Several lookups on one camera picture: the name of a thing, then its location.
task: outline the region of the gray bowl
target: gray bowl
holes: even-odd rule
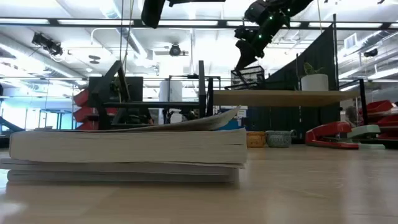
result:
[[[289,147],[296,131],[266,131],[266,142],[269,147]]]

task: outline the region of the wooden shelf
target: wooden shelf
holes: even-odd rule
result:
[[[359,96],[358,91],[215,90],[220,106],[326,106]]]

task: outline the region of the green plant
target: green plant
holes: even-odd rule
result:
[[[304,71],[305,75],[314,75],[314,74],[319,74],[323,68],[319,68],[318,70],[315,70],[312,65],[310,65],[308,62],[304,63]]]

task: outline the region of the table surface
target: table surface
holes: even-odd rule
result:
[[[0,223],[396,224],[398,151],[250,149],[236,184],[10,184],[0,170]]]
[[[214,105],[317,107],[358,96],[358,91],[215,90]]]

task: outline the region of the potted plant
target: potted plant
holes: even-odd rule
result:
[[[320,73],[323,68],[315,70],[308,62],[304,63],[305,75],[301,77],[303,91],[328,91],[328,76]]]

